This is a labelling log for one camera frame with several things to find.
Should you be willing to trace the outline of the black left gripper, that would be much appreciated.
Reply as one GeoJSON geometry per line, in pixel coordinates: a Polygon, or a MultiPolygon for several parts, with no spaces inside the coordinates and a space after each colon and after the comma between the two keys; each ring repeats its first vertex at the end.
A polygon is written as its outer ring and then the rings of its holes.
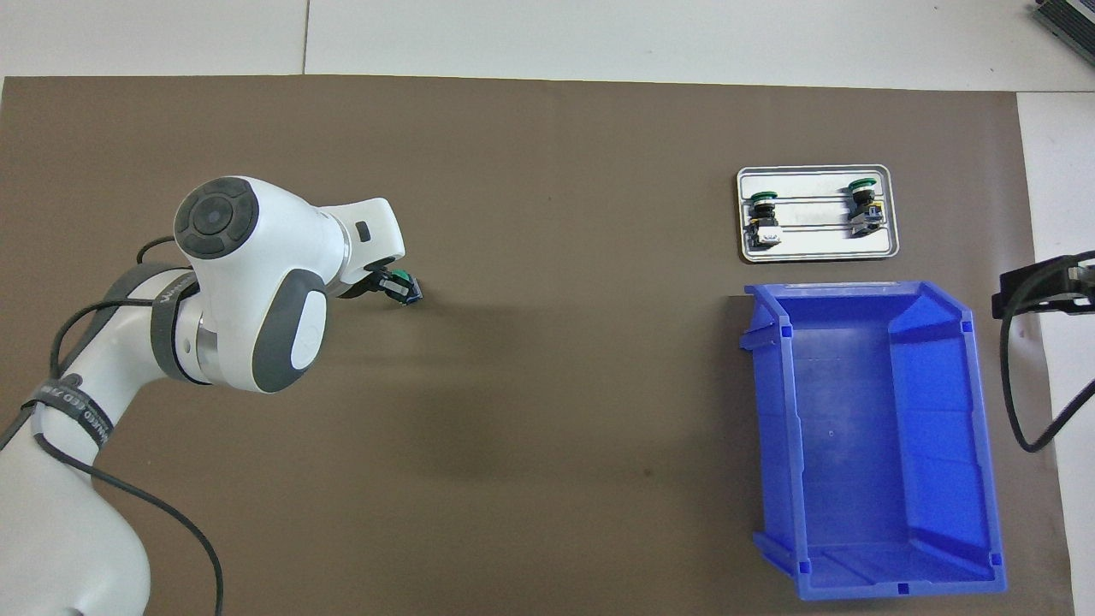
{"type": "Polygon", "coordinates": [[[348,284],[336,297],[349,299],[361,297],[364,293],[383,292],[396,303],[407,303],[408,274],[406,270],[383,268],[365,270],[364,274],[366,276],[361,280],[348,284]]]}

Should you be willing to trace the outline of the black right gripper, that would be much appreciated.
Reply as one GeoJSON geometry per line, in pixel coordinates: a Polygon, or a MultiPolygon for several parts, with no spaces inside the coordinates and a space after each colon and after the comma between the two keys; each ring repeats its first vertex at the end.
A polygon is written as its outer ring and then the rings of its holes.
{"type": "Polygon", "coordinates": [[[1005,309],[1016,313],[1064,311],[1069,316],[1094,312],[1094,253],[1079,252],[1064,260],[1044,260],[998,276],[998,292],[991,297],[994,319],[1003,319],[1005,309]]]}

